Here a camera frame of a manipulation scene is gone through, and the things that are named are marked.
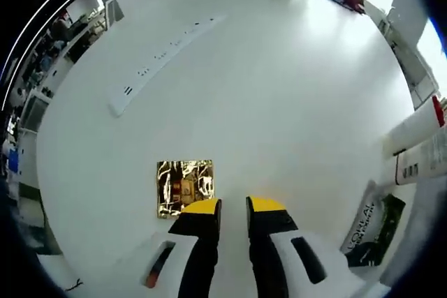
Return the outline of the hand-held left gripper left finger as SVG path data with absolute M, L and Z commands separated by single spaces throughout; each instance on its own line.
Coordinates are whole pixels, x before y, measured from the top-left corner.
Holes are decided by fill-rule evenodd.
M 152 297 L 208 297 L 218 262 L 221 200 L 185 207 L 169 231 L 155 236 L 155 250 L 142 276 Z

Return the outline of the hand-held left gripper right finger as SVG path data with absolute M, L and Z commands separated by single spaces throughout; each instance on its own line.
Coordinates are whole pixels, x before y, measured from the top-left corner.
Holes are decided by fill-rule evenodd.
M 259 297 L 348 297 L 344 256 L 299 230 L 277 201 L 246 197 L 249 259 Z

